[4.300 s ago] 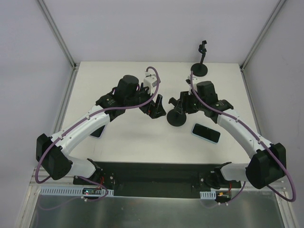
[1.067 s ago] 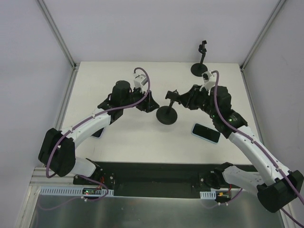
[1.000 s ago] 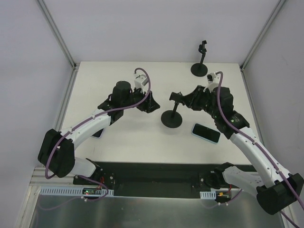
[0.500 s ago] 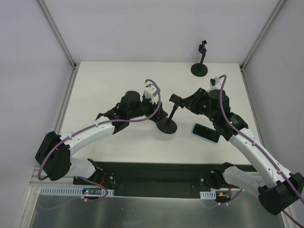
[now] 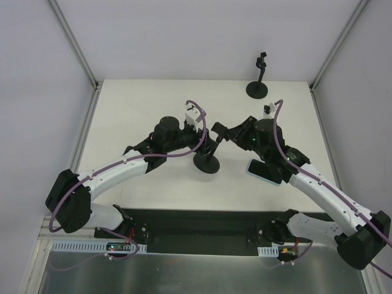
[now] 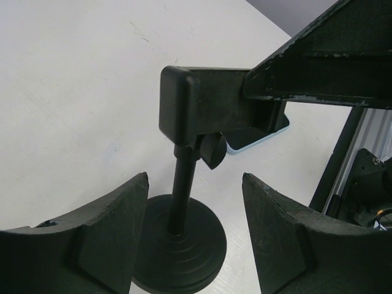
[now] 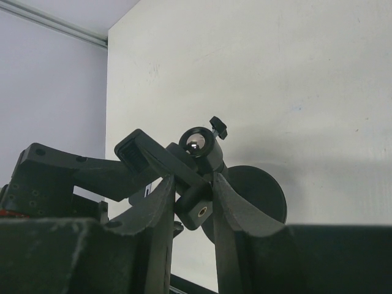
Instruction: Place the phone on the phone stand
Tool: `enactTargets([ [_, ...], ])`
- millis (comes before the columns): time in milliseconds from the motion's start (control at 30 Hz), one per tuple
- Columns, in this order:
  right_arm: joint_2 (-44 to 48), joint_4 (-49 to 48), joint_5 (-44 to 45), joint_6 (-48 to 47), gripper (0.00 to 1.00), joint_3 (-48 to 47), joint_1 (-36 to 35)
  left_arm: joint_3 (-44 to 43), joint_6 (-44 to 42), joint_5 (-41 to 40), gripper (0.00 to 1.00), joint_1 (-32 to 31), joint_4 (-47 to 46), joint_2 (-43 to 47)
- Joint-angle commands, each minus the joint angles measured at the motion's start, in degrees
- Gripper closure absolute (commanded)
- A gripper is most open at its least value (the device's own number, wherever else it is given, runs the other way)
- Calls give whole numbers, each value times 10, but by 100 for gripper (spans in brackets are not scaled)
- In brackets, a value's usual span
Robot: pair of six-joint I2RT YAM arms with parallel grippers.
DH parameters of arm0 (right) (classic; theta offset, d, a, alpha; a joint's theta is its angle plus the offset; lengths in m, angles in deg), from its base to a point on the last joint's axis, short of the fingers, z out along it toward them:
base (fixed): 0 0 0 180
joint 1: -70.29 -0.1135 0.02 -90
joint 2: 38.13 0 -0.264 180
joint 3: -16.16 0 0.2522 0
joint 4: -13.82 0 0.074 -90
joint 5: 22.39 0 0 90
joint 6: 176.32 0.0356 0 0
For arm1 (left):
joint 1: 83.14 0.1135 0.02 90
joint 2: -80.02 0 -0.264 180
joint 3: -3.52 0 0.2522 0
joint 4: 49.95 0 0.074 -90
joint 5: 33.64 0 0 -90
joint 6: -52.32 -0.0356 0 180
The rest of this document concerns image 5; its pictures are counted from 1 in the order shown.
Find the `black phone stand round base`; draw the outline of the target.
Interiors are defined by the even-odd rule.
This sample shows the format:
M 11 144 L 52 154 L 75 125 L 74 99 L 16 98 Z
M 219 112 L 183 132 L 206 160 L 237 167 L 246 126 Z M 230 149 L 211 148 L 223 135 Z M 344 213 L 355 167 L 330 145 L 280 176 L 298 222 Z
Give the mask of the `black phone stand round base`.
M 193 157 L 193 164 L 203 173 L 215 174 L 220 169 L 219 160 L 213 156 L 212 159 L 207 159 L 208 154 L 205 156 L 200 156 L 198 151 Z

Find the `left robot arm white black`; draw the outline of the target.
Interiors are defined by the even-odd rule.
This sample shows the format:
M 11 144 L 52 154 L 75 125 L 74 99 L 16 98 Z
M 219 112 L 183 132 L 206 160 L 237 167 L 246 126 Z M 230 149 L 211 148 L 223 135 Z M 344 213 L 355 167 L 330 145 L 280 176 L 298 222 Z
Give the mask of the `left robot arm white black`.
M 217 146 L 205 126 L 185 122 L 180 128 L 176 118 L 163 117 L 146 139 L 128 147 L 113 163 L 83 173 L 62 171 L 45 201 L 51 212 L 49 231 L 73 233 L 87 226 L 106 229 L 115 238 L 125 237 L 131 230 L 130 217 L 119 205 L 98 205 L 94 199 L 124 181 L 157 169 L 168 158 L 178 157 L 177 151 L 189 148 L 196 159 L 201 159 Z

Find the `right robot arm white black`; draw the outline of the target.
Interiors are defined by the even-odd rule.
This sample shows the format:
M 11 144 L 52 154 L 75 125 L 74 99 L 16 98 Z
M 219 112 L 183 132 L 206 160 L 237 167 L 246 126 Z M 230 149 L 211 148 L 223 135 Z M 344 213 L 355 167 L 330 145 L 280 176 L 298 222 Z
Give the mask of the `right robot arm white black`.
M 322 243 L 336 249 L 339 256 L 357 270 L 365 269 L 391 244 L 390 216 L 383 211 L 369 210 L 323 179 L 308 157 L 285 144 L 282 129 L 275 119 L 257 120 L 250 116 L 231 129 L 217 122 L 212 130 L 241 149 L 256 153 L 272 170 L 273 177 L 307 195 L 337 226 L 337 229 L 327 228 L 319 220 L 312 226 L 309 220 L 301 221 L 296 213 L 276 225 L 276 236 L 281 241 L 299 236 Z

